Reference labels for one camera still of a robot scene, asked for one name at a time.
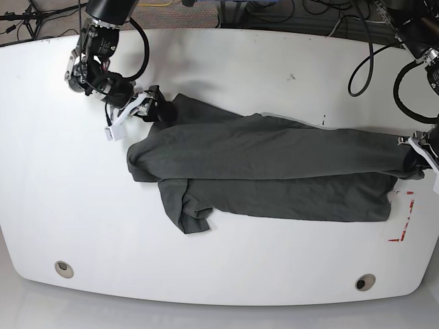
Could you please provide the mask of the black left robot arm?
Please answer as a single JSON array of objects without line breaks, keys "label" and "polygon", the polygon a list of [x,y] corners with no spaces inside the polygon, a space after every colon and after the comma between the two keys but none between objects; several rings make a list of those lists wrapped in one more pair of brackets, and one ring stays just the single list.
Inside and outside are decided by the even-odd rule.
[{"label": "black left robot arm", "polygon": [[394,81],[394,102],[409,118],[431,126],[427,132],[415,132],[409,138],[400,138],[399,143],[410,145],[438,174],[438,117],[426,117],[410,110],[399,96],[405,75],[421,65],[425,66],[428,86],[438,93],[438,2],[375,1],[375,5],[395,38],[413,57],[413,61],[401,69]]}]

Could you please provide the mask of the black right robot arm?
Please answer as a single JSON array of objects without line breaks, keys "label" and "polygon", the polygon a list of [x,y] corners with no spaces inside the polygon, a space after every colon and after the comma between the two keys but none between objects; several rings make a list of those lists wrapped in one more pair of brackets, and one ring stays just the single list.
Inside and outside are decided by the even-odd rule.
[{"label": "black right robot arm", "polygon": [[[141,26],[132,18],[138,1],[89,1],[88,18],[79,20],[78,43],[71,52],[64,80],[69,88],[86,96],[94,95],[104,102],[108,127],[126,113],[144,122],[173,123],[178,116],[173,103],[167,101],[154,85],[147,90],[135,90],[135,82],[144,74],[150,60],[150,43]],[[129,23],[143,42],[140,69],[124,77],[109,69],[110,58],[119,43],[122,25]]]}]

